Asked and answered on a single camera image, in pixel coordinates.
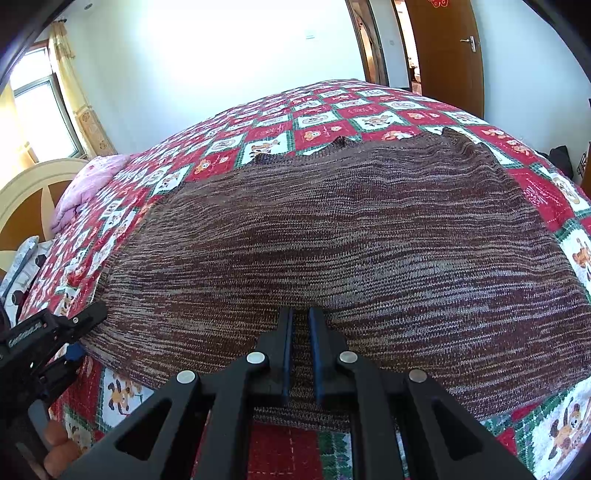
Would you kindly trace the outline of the person left hand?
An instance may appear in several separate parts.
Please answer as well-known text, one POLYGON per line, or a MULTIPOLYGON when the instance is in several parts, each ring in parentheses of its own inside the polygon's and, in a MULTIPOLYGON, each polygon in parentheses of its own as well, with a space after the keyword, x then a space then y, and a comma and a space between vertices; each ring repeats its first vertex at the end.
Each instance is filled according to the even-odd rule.
POLYGON ((49 450, 44 458, 44 468, 52 478, 58 478, 82 454, 79 446, 68 437, 66 429, 50 420, 44 430, 49 450))

